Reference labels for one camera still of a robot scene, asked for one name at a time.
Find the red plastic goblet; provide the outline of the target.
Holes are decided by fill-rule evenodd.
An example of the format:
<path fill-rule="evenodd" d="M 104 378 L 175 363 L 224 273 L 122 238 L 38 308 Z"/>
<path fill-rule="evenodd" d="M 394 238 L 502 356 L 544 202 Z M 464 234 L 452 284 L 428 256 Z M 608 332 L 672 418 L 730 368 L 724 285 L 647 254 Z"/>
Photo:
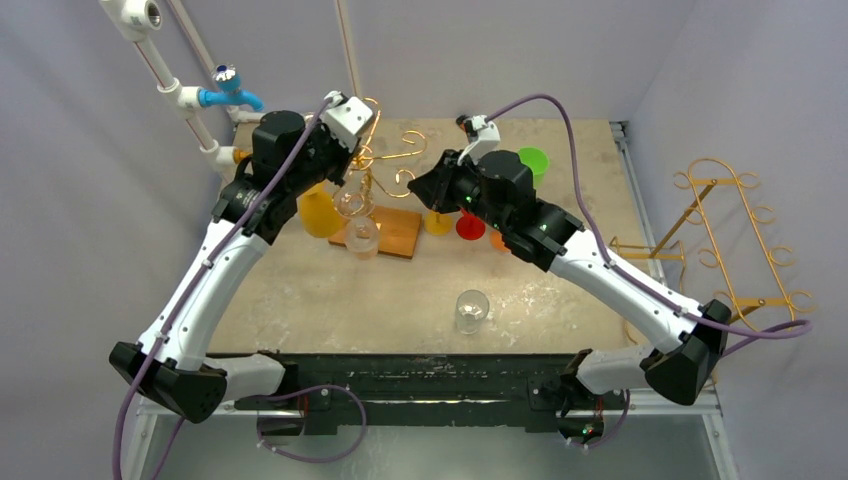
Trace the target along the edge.
<path fill-rule="evenodd" d="M 486 232 L 486 225 L 471 213 L 462 210 L 455 225 L 457 234 L 464 240 L 476 241 Z"/>

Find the ribbed clear wine glass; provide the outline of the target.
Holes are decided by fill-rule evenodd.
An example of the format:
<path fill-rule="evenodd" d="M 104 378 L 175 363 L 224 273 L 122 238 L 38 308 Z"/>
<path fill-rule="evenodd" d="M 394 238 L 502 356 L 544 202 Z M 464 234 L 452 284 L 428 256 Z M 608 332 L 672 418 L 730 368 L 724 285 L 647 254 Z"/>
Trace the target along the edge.
<path fill-rule="evenodd" d="M 372 193 L 362 186 L 348 183 L 333 196 L 337 213 L 346 221 L 343 243 L 357 259 L 376 256 L 380 230 L 372 218 L 375 203 Z"/>

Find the yellow plastic goblet front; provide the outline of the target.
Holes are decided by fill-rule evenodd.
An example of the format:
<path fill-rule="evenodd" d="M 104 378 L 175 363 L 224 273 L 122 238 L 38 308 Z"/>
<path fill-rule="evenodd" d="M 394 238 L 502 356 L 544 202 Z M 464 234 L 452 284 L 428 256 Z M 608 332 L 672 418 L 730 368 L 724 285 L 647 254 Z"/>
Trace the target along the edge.
<path fill-rule="evenodd" d="M 311 187 L 299 197 L 298 213 L 305 232 L 315 238 L 330 238 L 343 227 L 342 217 L 324 183 Z"/>

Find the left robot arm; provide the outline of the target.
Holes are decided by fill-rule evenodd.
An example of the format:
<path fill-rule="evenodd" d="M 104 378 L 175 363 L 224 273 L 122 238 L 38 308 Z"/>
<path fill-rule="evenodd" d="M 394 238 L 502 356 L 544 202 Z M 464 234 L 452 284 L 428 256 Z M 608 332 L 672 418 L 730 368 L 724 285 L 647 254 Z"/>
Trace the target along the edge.
<path fill-rule="evenodd" d="M 192 423 L 245 397 L 275 409 L 295 402 L 298 382 L 281 362 L 264 354 L 214 360 L 208 348 L 239 286 L 296 214 L 298 197 L 324 181 L 343 185 L 373 117 L 369 107 L 351 106 L 310 120 L 293 111 L 263 116 L 171 299 L 138 340 L 117 343 L 109 355 L 132 392 Z"/>

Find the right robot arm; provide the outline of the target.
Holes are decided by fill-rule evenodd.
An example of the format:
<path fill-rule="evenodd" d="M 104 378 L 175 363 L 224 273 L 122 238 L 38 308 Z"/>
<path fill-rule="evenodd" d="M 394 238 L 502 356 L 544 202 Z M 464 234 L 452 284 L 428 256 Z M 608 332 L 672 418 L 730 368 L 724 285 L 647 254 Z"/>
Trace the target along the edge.
<path fill-rule="evenodd" d="M 537 197 L 531 170 L 515 152 L 498 150 L 478 163 L 444 151 L 408 188 L 428 209 L 464 211 L 498 231 L 510 253 L 591 294 L 649 341 L 616 351 L 586 349 L 567 367 L 564 399 L 584 407 L 613 390 L 650 388 L 679 405 L 694 404 L 722 356 L 730 310 L 700 303 L 656 282 L 597 241 L 575 216 Z"/>

